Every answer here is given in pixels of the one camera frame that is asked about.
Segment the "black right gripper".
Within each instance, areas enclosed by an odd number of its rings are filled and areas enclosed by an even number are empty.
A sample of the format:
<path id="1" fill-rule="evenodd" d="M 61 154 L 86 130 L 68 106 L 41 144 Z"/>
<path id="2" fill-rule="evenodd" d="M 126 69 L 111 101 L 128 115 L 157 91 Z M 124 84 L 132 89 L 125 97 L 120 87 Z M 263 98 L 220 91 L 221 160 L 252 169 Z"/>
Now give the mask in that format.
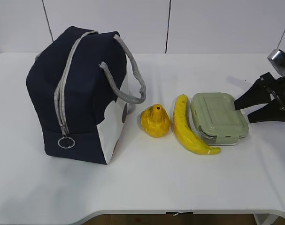
<path id="1" fill-rule="evenodd" d="M 285 122 L 285 77 L 275 79 L 270 73 L 265 73 L 234 101 L 236 110 L 260 104 L 266 105 L 248 114 L 250 123 Z"/>

